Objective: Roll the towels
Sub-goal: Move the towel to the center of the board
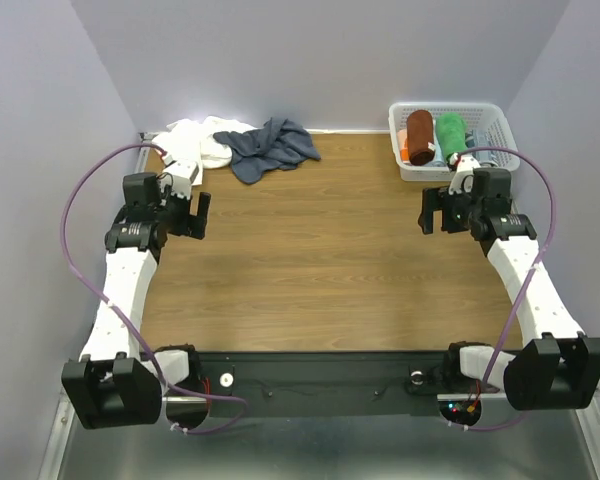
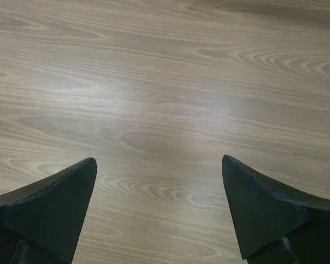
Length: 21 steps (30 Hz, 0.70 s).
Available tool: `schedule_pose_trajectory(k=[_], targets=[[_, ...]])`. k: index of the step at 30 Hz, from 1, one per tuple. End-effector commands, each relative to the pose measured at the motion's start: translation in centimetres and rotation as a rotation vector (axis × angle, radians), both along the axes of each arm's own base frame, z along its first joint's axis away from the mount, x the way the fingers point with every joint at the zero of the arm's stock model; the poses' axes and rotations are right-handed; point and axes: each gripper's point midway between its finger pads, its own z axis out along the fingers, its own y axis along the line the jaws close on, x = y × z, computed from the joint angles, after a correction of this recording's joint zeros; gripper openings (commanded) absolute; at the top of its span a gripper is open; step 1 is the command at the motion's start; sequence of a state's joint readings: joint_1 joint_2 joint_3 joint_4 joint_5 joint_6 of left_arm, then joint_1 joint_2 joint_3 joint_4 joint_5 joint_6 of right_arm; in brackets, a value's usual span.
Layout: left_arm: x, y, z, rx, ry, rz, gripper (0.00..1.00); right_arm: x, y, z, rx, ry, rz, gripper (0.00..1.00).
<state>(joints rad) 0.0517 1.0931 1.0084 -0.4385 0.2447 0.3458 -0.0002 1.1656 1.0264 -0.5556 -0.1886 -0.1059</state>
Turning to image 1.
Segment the dark blue towel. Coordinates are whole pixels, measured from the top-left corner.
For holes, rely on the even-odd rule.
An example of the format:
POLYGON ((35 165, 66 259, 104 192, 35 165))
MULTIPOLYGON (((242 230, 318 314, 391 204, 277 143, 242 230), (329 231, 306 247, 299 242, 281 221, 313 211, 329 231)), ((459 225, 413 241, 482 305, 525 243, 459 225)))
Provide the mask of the dark blue towel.
POLYGON ((244 133, 214 133, 213 138, 230 148, 231 170, 246 185, 259 182, 268 172, 295 170, 306 160, 321 159, 310 133, 285 118, 272 117, 262 128, 244 133))

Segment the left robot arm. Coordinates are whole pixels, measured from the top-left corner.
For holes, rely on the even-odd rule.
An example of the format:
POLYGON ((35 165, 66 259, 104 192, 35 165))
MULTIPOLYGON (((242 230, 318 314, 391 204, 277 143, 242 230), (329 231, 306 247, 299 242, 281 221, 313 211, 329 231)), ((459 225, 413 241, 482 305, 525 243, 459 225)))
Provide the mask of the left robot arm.
POLYGON ((106 277, 90 336, 78 359, 67 362, 61 382, 87 429, 153 424, 164 393, 206 394, 195 348, 162 347, 154 354, 137 340, 146 296, 169 236, 201 240, 211 196, 198 205, 176 195, 175 178, 127 175, 124 204, 105 235, 106 277))

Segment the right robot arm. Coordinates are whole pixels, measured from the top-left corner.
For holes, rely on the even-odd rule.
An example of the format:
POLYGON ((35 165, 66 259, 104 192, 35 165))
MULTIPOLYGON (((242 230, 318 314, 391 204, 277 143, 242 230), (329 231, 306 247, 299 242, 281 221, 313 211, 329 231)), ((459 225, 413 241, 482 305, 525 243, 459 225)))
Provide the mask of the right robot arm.
POLYGON ((430 234, 468 232, 501 279, 512 302, 523 347, 517 354, 479 343, 450 345, 440 366, 443 384, 462 390, 474 380, 506 395, 518 411, 584 409, 600 380, 600 338, 567 311, 542 259, 544 246, 523 214, 512 210, 511 174, 477 168, 448 187, 426 188, 418 218, 430 234))

